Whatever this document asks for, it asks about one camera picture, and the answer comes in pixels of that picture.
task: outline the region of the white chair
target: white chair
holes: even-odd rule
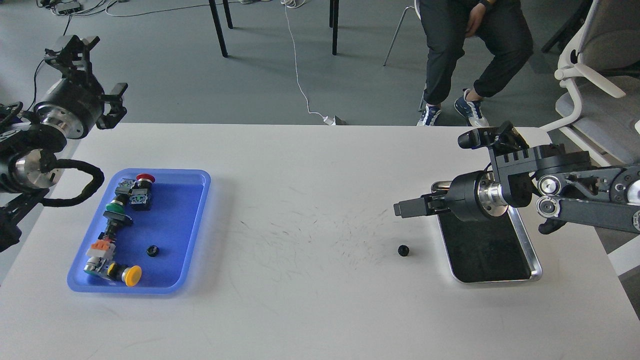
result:
[[[404,16],[406,15],[406,11],[409,9],[414,9],[415,14],[418,15],[418,20],[420,20],[419,1],[420,0],[413,0],[413,6],[407,6],[406,8],[404,8],[404,11],[402,12],[402,16],[400,17],[400,22],[398,22],[398,27],[396,28],[396,32],[394,33],[394,39],[391,40],[391,46],[389,46],[389,51],[387,51],[387,57],[385,58],[385,62],[382,64],[382,66],[387,66],[387,60],[389,59],[389,55],[391,54],[391,49],[393,49],[394,43],[396,42],[398,31],[400,31],[400,26],[402,26],[402,21],[404,21]]]
[[[600,166],[640,163],[640,80],[598,71],[640,60],[640,0],[596,0],[558,60],[556,79],[567,93],[556,102],[560,129]],[[579,84],[577,78],[588,81]]]
[[[400,26],[402,26],[402,21],[404,21],[404,16],[406,15],[407,10],[409,9],[414,9],[415,10],[415,14],[418,15],[418,20],[420,20],[420,4],[419,4],[420,0],[413,0],[413,5],[407,6],[406,8],[404,8],[404,10],[402,11],[402,16],[400,17],[400,22],[398,22],[398,26],[396,28],[396,32],[394,33],[394,38],[393,40],[391,40],[391,46],[389,46],[389,51],[387,51],[387,57],[385,58],[385,62],[382,64],[382,66],[387,66],[387,60],[389,59],[389,55],[391,54],[391,49],[394,48],[394,43],[396,42],[396,38],[398,36],[398,32],[400,31]],[[422,94],[420,95],[420,105],[418,106],[418,112],[421,113],[424,110],[424,98],[422,97]]]

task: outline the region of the yellow push button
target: yellow push button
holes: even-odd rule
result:
[[[113,269],[115,269],[115,267],[116,267],[116,263],[111,263],[111,265],[109,265],[109,267],[107,268],[108,276],[113,276]]]
[[[124,283],[127,286],[135,286],[142,276],[142,269],[135,265],[128,268],[124,273]]]

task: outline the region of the hand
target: hand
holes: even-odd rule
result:
[[[472,37],[475,35],[476,30],[480,27],[482,23],[482,19],[484,18],[484,14],[486,13],[486,8],[482,4],[475,5],[471,12],[469,13],[469,22],[467,23],[467,32],[465,33],[465,37]]]

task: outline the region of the black cable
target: black cable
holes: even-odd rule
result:
[[[69,20],[67,20],[67,26],[65,27],[65,32],[62,33],[62,36],[67,34],[67,29],[69,28],[69,24],[71,24],[71,17],[73,17],[73,15],[69,15]]]
[[[36,82],[36,76],[38,75],[38,71],[40,70],[40,66],[42,65],[43,62],[44,62],[44,59],[40,60],[38,67],[36,67],[36,70],[33,73],[33,101],[31,101],[31,105],[29,105],[27,110],[30,110],[31,107],[36,103],[36,94],[38,93],[38,83]]]
[[[89,199],[102,184],[104,183],[104,174],[100,168],[95,167],[89,163],[79,160],[71,159],[58,159],[54,168],[74,168],[82,172],[86,172],[91,175],[92,180],[82,189],[80,195],[71,199],[42,199],[40,203],[42,206],[49,206],[52,208],[66,208],[69,206],[75,206],[81,202]]]
[[[91,16],[91,15],[95,15],[97,13],[101,13],[105,9],[102,9],[102,10],[97,11],[95,13],[92,13],[92,11],[94,11],[95,9],[105,5],[106,3],[107,3],[107,0],[100,0],[100,1],[98,1],[98,3],[93,8],[85,9],[85,10],[83,10],[81,12],[74,13],[74,16],[81,16],[82,17],[82,16]]]
[[[5,106],[6,108],[13,110],[4,117],[4,119],[0,120],[0,129],[4,129],[5,125],[9,124],[13,119],[18,115],[18,113],[22,110],[22,102],[18,101],[13,104],[9,104]]]

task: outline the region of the black pants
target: black pants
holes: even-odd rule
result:
[[[477,0],[420,0],[422,27],[427,35],[429,56],[424,100],[440,104],[451,91],[451,76],[464,54],[469,12]],[[519,0],[497,0],[476,31],[493,61],[474,89],[482,97],[500,92],[533,53],[533,41]]]

